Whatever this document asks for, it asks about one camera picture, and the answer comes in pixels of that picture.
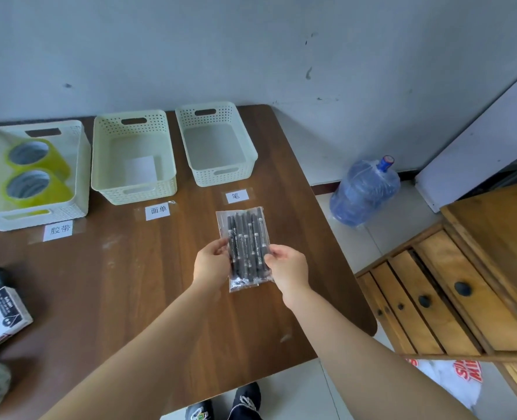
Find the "sneaker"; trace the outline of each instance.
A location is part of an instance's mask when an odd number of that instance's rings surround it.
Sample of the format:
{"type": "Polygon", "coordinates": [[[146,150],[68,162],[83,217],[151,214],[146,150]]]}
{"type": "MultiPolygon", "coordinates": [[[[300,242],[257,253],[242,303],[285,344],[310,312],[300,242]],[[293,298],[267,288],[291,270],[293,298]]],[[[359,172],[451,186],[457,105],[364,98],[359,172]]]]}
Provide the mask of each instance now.
{"type": "Polygon", "coordinates": [[[260,402],[261,396],[259,384],[257,382],[249,383],[248,385],[237,389],[231,410],[237,406],[243,405],[258,412],[260,409],[260,402]]]}
{"type": "Polygon", "coordinates": [[[212,408],[212,400],[199,402],[187,407],[185,411],[185,420],[214,420],[214,409],[212,408]]]}

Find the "white basket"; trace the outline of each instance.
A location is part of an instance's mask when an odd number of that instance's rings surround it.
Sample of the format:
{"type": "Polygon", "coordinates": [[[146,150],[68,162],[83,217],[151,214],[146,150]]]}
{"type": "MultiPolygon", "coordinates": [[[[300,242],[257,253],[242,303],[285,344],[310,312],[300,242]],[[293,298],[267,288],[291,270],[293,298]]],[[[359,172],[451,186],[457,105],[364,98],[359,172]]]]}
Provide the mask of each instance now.
{"type": "Polygon", "coordinates": [[[91,186],[114,205],[168,197],[177,192],[177,170],[162,110],[101,115],[94,122],[91,186]],[[127,185],[127,162],[153,157],[157,181],[127,185]]]}
{"type": "Polygon", "coordinates": [[[0,126],[0,231],[85,217],[89,199],[90,151],[91,146],[80,121],[0,126]],[[50,141],[70,166],[71,174],[66,185],[74,196],[67,202],[16,209],[2,196],[2,186],[13,173],[4,156],[7,150],[20,141],[35,140],[26,133],[33,131],[38,131],[37,134],[42,134],[45,140],[50,141]]]}
{"type": "Polygon", "coordinates": [[[233,103],[181,106],[175,113],[192,175],[200,187],[251,176],[259,155],[233,103]]]}

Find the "drawer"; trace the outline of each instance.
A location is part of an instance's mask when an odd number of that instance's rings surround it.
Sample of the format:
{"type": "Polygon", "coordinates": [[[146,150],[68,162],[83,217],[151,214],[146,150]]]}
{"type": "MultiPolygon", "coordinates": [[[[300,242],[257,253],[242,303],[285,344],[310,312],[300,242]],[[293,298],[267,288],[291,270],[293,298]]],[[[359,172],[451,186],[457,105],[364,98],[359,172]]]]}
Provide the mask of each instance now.
{"type": "Polygon", "coordinates": [[[445,231],[414,249],[471,328],[495,351],[517,351],[517,319],[445,231]]]}
{"type": "Polygon", "coordinates": [[[391,271],[389,264],[384,262],[375,267],[372,270],[372,275],[416,352],[443,354],[441,346],[439,346],[414,303],[391,271]]]}
{"type": "Polygon", "coordinates": [[[395,317],[395,314],[389,308],[385,297],[381,293],[381,290],[379,290],[379,287],[377,287],[371,273],[360,275],[357,277],[357,280],[375,318],[381,323],[395,351],[401,354],[415,354],[416,351],[414,347],[395,317]]]}
{"type": "Polygon", "coordinates": [[[473,342],[475,339],[458,320],[458,314],[449,308],[412,255],[404,251],[390,258],[389,263],[445,352],[452,356],[481,355],[479,344],[473,342]]]}

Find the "person's left hand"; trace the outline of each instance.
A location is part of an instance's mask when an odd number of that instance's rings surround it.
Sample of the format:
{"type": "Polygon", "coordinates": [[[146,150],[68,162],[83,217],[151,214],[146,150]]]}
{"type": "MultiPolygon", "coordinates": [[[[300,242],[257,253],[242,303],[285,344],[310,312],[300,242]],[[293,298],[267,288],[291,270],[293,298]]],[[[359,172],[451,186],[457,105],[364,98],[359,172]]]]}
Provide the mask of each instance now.
{"type": "Polygon", "coordinates": [[[193,276],[195,284],[216,290],[225,283],[231,271],[227,241],[227,238],[214,240],[196,254],[193,276]]]}

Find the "tile floor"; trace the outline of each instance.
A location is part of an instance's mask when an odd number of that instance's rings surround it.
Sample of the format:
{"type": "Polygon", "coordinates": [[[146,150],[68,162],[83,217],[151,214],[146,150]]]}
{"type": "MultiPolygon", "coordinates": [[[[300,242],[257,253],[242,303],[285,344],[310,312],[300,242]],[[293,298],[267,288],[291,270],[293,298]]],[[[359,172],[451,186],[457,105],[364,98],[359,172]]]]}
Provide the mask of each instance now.
{"type": "MultiPolygon", "coordinates": [[[[439,219],[410,183],[364,226],[356,229],[340,224],[328,209],[330,194],[317,197],[352,271],[357,272],[382,254],[394,249],[439,219]]],[[[379,327],[375,339],[392,349],[379,327]]],[[[482,363],[483,387],[474,413],[480,420],[517,420],[517,397],[492,363],[482,363]]],[[[317,419],[353,420],[344,401],[319,360],[281,371],[259,381],[261,415],[265,420],[317,419]]],[[[217,420],[227,418],[235,390],[213,399],[217,420]]],[[[178,410],[161,420],[184,419],[178,410]]]]}

